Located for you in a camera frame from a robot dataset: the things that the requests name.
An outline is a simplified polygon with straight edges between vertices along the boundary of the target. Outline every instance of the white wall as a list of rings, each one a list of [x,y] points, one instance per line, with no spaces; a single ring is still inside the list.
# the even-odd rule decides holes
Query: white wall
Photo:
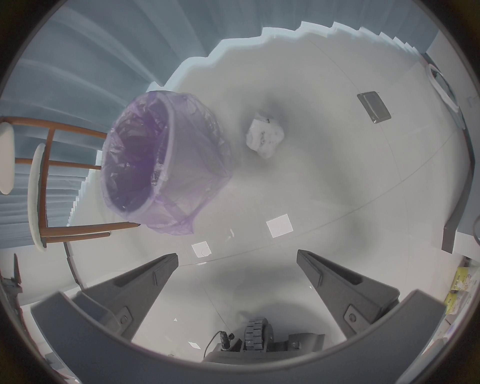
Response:
[[[20,305],[77,286],[68,267],[63,243],[49,244],[46,252],[40,252],[34,245],[0,249],[0,270],[5,278],[13,276],[14,253],[18,256],[22,278],[23,293],[18,295]]]
[[[467,206],[457,229],[471,237],[473,221],[480,215],[480,100],[460,57],[442,32],[438,32],[427,53],[453,88],[472,140],[477,167]],[[473,238],[457,236],[454,251],[462,251],[465,256],[480,261],[480,247],[462,247],[461,239],[467,239],[469,244],[473,243]]]

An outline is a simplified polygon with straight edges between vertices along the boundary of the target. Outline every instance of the trash can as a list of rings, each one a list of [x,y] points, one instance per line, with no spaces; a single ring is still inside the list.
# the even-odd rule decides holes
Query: trash can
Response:
[[[101,187],[107,206],[160,233],[193,233],[194,218],[231,176],[231,150],[222,127],[190,94],[138,96],[103,145]]]

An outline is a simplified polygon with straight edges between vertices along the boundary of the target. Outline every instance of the floor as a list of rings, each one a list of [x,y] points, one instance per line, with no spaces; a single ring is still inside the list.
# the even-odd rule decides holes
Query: floor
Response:
[[[419,288],[443,300],[461,261],[441,251],[443,226],[468,154],[424,60],[400,42],[338,25],[264,28],[249,45],[233,44],[179,68],[167,84],[195,94],[223,124],[235,158],[232,180],[196,218],[192,235],[140,226],[72,243],[83,283],[176,252],[180,267],[133,342],[192,361],[202,360],[215,332],[241,336],[259,316],[277,340],[314,332],[326,335],[327,348],[345,339],[296,265],[298,249],[394,286],[400,299]],[[358,101],[372,90],[390,120],[373,124]],[[257,111],[285,130],[268,160],[245,144]],[[272,237],[266,222],[283,215],[293,231]],[[112,220],[121,221],[105,207],[95,171],[72,224]],[[192,245],[204,241],[211,254],[199,258]]]

